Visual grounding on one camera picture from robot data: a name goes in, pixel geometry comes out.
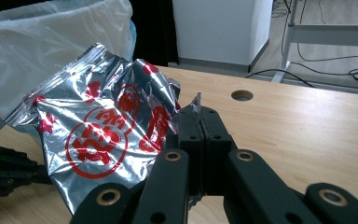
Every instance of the metallic chip bag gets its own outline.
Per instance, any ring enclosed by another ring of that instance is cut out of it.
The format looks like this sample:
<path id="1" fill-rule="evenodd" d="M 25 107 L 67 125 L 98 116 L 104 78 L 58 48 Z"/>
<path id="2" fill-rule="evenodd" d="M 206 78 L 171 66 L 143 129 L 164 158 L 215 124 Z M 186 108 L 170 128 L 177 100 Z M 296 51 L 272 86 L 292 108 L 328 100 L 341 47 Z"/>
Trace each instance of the metallic chip bag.
<path id="1" fill-rule="evenodd" d="M 48 174 L 72 213 L 97 186 L 149 174 L 180 109 L 157 67 L 96 44 L 28 93 L 5 121 L 38 130 Z"/>

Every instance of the white wall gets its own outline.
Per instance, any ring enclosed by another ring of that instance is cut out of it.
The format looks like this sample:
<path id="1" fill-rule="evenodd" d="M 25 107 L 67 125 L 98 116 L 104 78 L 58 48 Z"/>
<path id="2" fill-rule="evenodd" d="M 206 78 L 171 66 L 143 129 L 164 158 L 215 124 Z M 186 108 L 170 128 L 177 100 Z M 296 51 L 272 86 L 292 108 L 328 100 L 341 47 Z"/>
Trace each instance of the white wall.
<path id="1" fill-rule="evenodd" d="M 273 0 L 173 0 L 180 58 L 249 65 L 269 39 Z"/>

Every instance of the wooden tabletop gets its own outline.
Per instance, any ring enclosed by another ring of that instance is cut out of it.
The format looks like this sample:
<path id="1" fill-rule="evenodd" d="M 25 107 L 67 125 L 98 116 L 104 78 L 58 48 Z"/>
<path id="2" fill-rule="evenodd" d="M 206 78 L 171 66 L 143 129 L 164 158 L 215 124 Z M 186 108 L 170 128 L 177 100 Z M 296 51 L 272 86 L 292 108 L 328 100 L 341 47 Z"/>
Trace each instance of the wooden tabletop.
<path id="1" fill-rule="evenodd" d="M 358 94 L 160 69 L 180 82 L 181 106 L 201 92 L 201 104 L 219 113 L 238 147 L 257 152 L 289 187 L 304 192 L 310 184 L 327 182 L 358 198 Z M 253 98 L 237 101 L 235 91 Z M 0 146 L 43 163 L 41 148 L 25 133 L 5 127 Z M 32 184 L 0 198 L 0 223 L 68 223 L 70 218 L 52 186 Z M 190 210 L 188 223 L 227 223 L 222 197 L 204 197 Z"/>

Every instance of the floor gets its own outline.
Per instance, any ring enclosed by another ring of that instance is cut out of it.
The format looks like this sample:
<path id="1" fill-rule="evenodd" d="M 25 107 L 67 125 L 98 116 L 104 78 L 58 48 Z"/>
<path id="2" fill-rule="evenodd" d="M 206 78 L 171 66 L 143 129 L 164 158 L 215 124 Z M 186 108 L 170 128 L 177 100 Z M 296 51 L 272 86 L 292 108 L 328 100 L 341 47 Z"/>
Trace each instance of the floor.
<path id="1" fill-rule="evenodd" d="M 287 8 L 283 0 L 274 1 L 269 31 L 269 44 L 250 74 L 269 69 L 279 69 L 282 60 L 282 34 L 285 27 L 286 15 Z M 299 0 L 295 23 L 358 25 L 358 0 Z M 358 69 L 358 57 L 349 56 L 358 56 L 358 47 L 291 44 L 288 57 L 291 65 L 287 71 L 306 80 L 316 88 L 358 93 L 358 80 L 348 75 L 351 70 Z M 311 60 L 336 57 L 349 58 L 311 62 Z M 325 74 L 313 72 L 308 68 L 293 63 L 303 64 Z M 245 71 L 238 71 L 238 69 L 232 71 L 226 65 L 222 66 L 218 73 L 237 77 L 247 77 L 250 75 Z M 275 71 L 268 71 L 249 78 L 271 81 L 274 75 Z M 282 83 L 305 86 L 302 81 L 288 74 L 285 75 Z"/>

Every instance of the transparent plastic bag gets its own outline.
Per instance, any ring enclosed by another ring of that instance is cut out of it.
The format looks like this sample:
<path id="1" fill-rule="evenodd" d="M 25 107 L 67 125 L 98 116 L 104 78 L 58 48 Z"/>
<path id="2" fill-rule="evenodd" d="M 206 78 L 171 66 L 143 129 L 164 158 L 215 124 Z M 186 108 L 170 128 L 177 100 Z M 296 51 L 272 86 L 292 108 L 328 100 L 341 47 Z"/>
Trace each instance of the transparent plastic bag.
<path id="1" fill-rule="evenodd" d="M 131 61 L 127 0 L 52 1 L 0 12 L 0 117 L 96 42 Z"/>

